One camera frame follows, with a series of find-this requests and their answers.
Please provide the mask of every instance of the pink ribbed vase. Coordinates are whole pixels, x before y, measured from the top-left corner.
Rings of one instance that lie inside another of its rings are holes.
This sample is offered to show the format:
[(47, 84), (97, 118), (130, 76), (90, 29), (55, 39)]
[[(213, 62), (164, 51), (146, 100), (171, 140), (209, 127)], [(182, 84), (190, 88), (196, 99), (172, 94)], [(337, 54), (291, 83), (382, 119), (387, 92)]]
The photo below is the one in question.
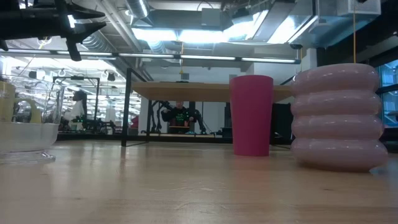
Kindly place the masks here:
[(364, 64), (318, 67), (292, 83), (294, 157), (319, 169), (364, 172), (386, 162), (384, 130), (374, 94), (379, 75)]

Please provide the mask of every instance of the wooden shelf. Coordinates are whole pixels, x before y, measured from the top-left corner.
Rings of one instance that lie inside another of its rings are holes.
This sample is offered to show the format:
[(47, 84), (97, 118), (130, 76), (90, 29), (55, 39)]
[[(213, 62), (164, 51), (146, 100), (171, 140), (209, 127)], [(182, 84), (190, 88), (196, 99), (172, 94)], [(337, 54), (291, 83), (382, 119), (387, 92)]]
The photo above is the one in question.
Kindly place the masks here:
[[(229, 84), (139, 82), (132, 89), (149, 100), (229, 102)], [(274, 102), (290, 96), (289, 86), (274, 86)]]

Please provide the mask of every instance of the pink cup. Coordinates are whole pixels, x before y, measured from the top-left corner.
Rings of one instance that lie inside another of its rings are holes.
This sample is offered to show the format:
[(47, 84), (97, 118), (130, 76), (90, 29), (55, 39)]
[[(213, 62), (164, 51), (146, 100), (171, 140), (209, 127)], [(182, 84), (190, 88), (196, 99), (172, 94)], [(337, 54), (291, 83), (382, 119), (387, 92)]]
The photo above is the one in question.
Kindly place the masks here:
[(233, 148), (239, 156), (268, 156), (274, 80), (244, 75), (231, 80)]

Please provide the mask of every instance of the wooden tabletop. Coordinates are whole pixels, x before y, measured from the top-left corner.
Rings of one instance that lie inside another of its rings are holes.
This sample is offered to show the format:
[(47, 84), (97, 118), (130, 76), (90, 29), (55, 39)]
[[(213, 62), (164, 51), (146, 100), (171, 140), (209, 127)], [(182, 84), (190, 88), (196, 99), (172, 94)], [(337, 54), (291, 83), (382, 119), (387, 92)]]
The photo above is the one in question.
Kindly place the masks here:
[(119, 145), (63, 141), (49, 150), (54, 163), (0, 166), (0, 223), (398, 223), (395, 156), (356, 174), (301, 167), (286, 149)]
[[(149, 100), (229, 102), (229, 84), (137, 82), (132, 89)], [(274, 102), (290, 96), (289, 86), (274, 86)]]

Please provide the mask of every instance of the glass bowl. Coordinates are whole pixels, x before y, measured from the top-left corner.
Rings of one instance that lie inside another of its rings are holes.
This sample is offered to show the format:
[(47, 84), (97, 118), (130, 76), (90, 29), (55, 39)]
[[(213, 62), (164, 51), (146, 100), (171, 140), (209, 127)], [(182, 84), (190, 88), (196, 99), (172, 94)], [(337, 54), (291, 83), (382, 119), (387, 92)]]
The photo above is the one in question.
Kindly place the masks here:
[(33, 78), (2, 75), (0, 80), (0, 164), (55, 160), (48, 149), (61, 120), (63, 87)]

